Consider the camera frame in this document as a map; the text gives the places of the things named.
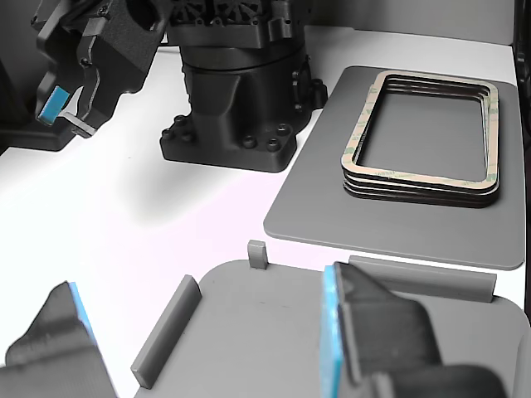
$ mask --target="white table surface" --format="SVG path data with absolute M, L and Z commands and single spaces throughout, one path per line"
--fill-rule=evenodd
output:
M 516 83 L 507 46 L 310 27 L 307 47 L 329 92 L 352 65 Z M 360 255 L 265 234 L 262 221 L 289 168 L 268 174 L 163 160 L 161 131 L 189 111 L 180 56 L 166 51 L 144 89 L 124 95 L 94 138 L 76 138 L 60 153 L 10 148 L 0 157 L 0 351 L 54 286 L 75 281 L 122 398 L 137 391 L 129 367 L 185 274 L 200 280 L 245 259 L 250 239 L 266 242 L 271 263 L 300 268 Z M 523 307 L 525 268 L 497 274 L 495 293 Z

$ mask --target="gray guide bar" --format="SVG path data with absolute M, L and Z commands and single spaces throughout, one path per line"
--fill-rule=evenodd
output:
M 528 329 L 518 347 L 513 396 L 525 396 L 531 391 L 529 375 L 531 375 L 531 331 Z
M 413 265 L 356 255 L 350 256 L 348 262 L 376 278 L 386 288 L 402 293 L 490 303 L 496 285 L 496 274 Z
M 131 366 L 141 387 L 153 388 L 201 298 L 194 278 L 185 275 Z

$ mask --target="blue gripper pad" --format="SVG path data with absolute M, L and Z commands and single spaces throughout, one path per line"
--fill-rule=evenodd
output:
M 74 305 L 76 306 L 77 317 L 85 325 L 86 331 L 87 331 L 87 333 L 89 333 L 89 337 L 92 340 L 92 342 L 94 344 L 96 344 L 96 339 L 95 339 L 95 336 L 94 336 L 94 332 L 92 331 L 92 327 L 90 325 L 89 317 L 86 314 L 85 306 L 81 302 L 81 296 L 80 296 L 79 290 L 77 289 L 76 282 L 70 282 L 69 283 L 69 287 L 70 287 L 70 291 L 72 293 L 72 298 L 74 299 Z
M 319 376 L 321 398 L 337 398 L 343 365 L 343 342 L 339 326 L 339 295 L 335 268 L 324 268 L 319 341 Z
M 70 94 L 57 85 L 42 108 L 38 116 L 39 121 L 49 126 L 53 125 L 69 98 Z

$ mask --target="bolt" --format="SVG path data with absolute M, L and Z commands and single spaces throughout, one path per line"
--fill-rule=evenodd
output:
M 173 122 L 176 126 L 182 127 L 186 124 L 186 116 L 182 116 L 181 114 L 179 116 L 175 116 Z
M 101 6 L 98 10 L 98 17 L 107 17 L 109 14 L 109 6 Z
M 181 140 L 185 143 L 191 143 L 195 138 L 195 135 L 191 131 L 183 131 L 181 135 Z
M 269 152 L 276 152 L 280 149 L 280 147 L 281 147 L 280 141 L 277 138 L 271 138 L 267 142 L 267 150 Z
M 165 140 L 165 141 L 173 139 L 174 136 L 175 136 L 175 134 L 173 134 L 173 131 L 170 130 L 170 129 L 165 129 L 163 131 L 163 140 Z
M 291 126 L 289 124 L 281 123 L 276 128 L 276 132 L 280 136 L 285 136 L 285 135 L 290 135 L 293 132 L 293 129 L 291 128 Z
M 243 138 L 243 148 L 245 149 L 253 149 L 256 144 L 256 138 L 254 138 L 252 135 L 247 135 Z
M 90 62 L 86 58 L 81 58 L 80 59 L 80 65 L 83 66 L 84 68 L 90 68 L 92 66 L 92 62 Z

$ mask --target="gray plate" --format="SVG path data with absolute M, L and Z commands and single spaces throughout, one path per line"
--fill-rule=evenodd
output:
M 252 269 L 247 260 L 216 267 L 199 283 L 202 299 L 175 348 L 161 345 L 173 351 L 153 388 L 136 398 L 319 398 L 321 278 L 280 265 Z M 520 308 L 504 298 L 402 295 L 426 306 L 445 364 L 487 366 L 509 396 L 529 397 L 530 331 Z M 185 307 L 175 301 L 167 310 Z M 158 337 L 170 340 L 169 330 Z
M 383 69 L 345 70 L 264 221 L 267 235 L 315 245 L 489 269 L 524 262 L 524 153 L 518 91 L 500 99 L 498 201 L 484 209 L 371 201 L 343 189 L 340 158 Z M 388 95 L 362 164 L 443 177 L 485 175 L 480 106 Z

